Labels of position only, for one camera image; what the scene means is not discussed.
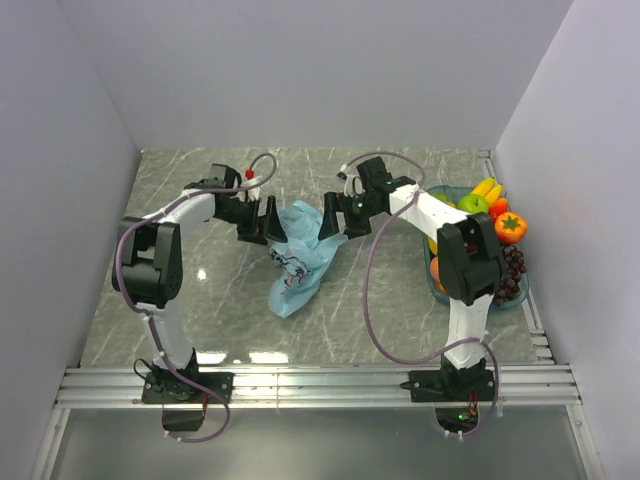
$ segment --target apple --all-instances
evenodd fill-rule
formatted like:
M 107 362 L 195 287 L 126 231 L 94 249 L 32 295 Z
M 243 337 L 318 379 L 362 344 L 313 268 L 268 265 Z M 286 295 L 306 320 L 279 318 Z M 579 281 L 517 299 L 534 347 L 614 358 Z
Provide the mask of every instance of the apple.
M 432 193 L 431 196 L 437 198 L 442 203 L 447 203 L 447 196 L 444 193 Z
M 489 213 L 489 202 L 483 196 L 471 193 L 460 199 L 458 210 L 468 213 Z

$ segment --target plastic bag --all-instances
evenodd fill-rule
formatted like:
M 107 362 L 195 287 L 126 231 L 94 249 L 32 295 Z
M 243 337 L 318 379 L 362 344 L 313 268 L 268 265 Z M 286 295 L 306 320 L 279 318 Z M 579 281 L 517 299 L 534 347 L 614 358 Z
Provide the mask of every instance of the plastic bag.
M 269 308 L 285 318 L 303 307 L 318 291 L 322 276 L 347 236 L 334 235 L 319 241 L 322 215 L 302 200 L 279 209 L 278 216 L 289 241 L 269 247 L 271 261 L 282 267 L 282 275 L 269 292 Z

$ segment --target fake fruit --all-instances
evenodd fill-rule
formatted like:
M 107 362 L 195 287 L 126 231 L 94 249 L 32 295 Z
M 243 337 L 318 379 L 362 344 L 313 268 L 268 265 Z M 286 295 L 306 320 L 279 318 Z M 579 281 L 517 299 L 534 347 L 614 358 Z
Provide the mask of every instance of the fake fruit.
M 427 242 L 429 243 L 429 250 L 434 255 L 438 254 L 438 243 L 431 237 L 427 237 Z
M 520 280 L 526 273 L 524 253 L 515 245 L 502 245 L 502 255 L 507 262 L 507 274 L 500 280 L 500 288 L 493 297 L 493 304 L 502 307 L 505 302 L 514 300 L 520 293 Z
M 484 196 L 484 199 L 487 201 L 489 206 L 491 206 L 494 203 L 496 203 L 496 201 L 500 198 L 501 194 L 502 194 L 502 185 L 498 183 L 491 190 L 489 190 L 489 193 L 487 193 Z
M 471 193 L 460 199 L 460 202 L 458 202 L 458 210 L 469 213 L 489 213 L 489 203 L 484 197 Z
M 509 202 L 506 198 L 502 197 L 495 201 L 493 205 L 489 207 L 489 215 L 493 223 L 496 223 L 496 219 L 505 212 L 509 211 Z
M 529 229 L 527 221 L 513 212 L 505 212 L 496 219 L 496 235 L 502 243 L 512 245 L 522 240 Z
M 474 188 L 471 191 L 471 193 L 473 195 L 480 195 L 481 197 L 484 197 L 487 193 L 489 193 L 489 191 L 493 188 L 495 184 L 496 184 L 495 178 L 493 177 L 485 178 L 478 185 L 476 185 L 476 188 Z
M 436 281 L 436 283 L 440 283 L 440 268 L 438 264 L 438 257 L 433 257 L 431 260 L 431 264 L 429 265 L 429 273 Z

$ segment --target plastic tray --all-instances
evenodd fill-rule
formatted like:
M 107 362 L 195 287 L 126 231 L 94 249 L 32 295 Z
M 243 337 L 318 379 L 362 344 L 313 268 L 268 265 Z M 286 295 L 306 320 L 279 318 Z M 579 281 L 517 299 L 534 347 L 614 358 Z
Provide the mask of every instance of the plastic tray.
M 471 193 L 471 190 L 473 190 L 473 188 L 471 187 L 450 187 L 449 185 L 438 185 L 436 187 L 428 189 L 427 192 L 430 194 L 444 193 L 447 197 L 447 200 L 457 205 L 462 197 Z M 436 283 L 433 280 L 431 273 L 429 272 L 429 265 L 431 264 L 431 259 L 434 257 L 434 255 L 431 253 L 431 250 L 429 250 L 429 242 L 427 242 L 426 235 L 422 235 L 422 250 L 424 252 L 424 262 L 427 267 L 427 281 L 429 283 L 431 293 L 440 303 L 442 303 L 443 305 L 449 305 L 449 297 L 438 290 L 438 287 L 436 286 Z M 517 307 L 522 302 L 524 302 L 525 298 L 527 298 L 527 295 L 529 294 L 529 279 L 527 278 L 526 273 L 523 273 L 520 276 L 520 283 L 518 285 L 520 286 L 520 293 L 518 293 L 518 296 L 516 298 L 514 298 L 513 300 L 505 301 L 504 305 L 502 305 L 501 307 L 491 304 L 491 309 L 508 310 L 509 308 Z

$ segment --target banana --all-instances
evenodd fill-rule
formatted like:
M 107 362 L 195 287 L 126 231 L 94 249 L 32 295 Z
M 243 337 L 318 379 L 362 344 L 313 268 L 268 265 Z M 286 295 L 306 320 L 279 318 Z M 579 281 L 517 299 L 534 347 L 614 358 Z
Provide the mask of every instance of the banana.
M 496 184 L 495 178 L 493 177 L 485 178 L 478 185 L 476 185 L 476 188 L 474 188 L 471 193 L 474 195 L 480 195 L 481 197 L 485 197 L 495 184 Z
M 429 241 L 429 250 L 431 250 L 431 253 L 433 253 L 434 255 L 438 254 L 438 243 L 431 237 L 427 237 L 427 240 Z
M 489 206 L 491 206 L 500 198 L 500 194 L 502 194 L 502 185 L 498 183 L 495 187 L 489 190 L 489 193 L 484 196 L 484 199 L 487 201 Z

